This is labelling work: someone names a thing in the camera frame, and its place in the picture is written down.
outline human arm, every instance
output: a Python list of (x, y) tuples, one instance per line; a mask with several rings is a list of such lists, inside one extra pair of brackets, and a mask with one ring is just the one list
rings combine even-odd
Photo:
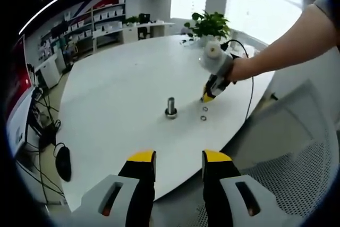
[(296, 23), (253, 58), (234, 61), (228, 80), (238, 81), (316, 58), (339, 43), (334, 22), (316, 5), (302, 12)]

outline white oval table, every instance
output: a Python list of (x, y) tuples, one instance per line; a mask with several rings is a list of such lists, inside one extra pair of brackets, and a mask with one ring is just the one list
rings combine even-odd
[[(130, 155), (147, 149), (157, 152), (155, 199), (160, 198), (201, 169), (202, 150), (221, 150), (244, 123), (251, 79), (202, 103), (210, 74), (199, 64), (202, 50), (184, 47), (181, 39), (169, 36), (125, 44), (73, 66), (57, 134), (57, 142), (71, 152), (71, 181), (62, 182), (71, 211), (89, 189), (109, 174), (118, 174)], [(254, 78), (249, 114), (273, 74)], [(175, 98), (178, 111), (174, 120), (164, 114), (169, 97)]]

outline metal shaft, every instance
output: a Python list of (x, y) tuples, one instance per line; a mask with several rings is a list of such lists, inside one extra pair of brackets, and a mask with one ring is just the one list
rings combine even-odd
[(175, 113), (175, 99), (173, 97), (168, 99), (168, 113), (169, 114)]

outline computer mouse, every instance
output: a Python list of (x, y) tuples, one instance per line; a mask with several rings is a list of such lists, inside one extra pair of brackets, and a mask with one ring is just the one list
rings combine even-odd
[(70, 160), (70, 150), (63, 146), (57, 153), (55, 157), (55, 167), (59, 176), (66, 182), (71, 179), (71, 160)]

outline hand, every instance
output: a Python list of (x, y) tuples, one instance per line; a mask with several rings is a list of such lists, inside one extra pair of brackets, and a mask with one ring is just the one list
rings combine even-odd
[(251, 58), (236, 58), (227, 79), (231, 82), (248, 79), (256, 75), (255, 67)]

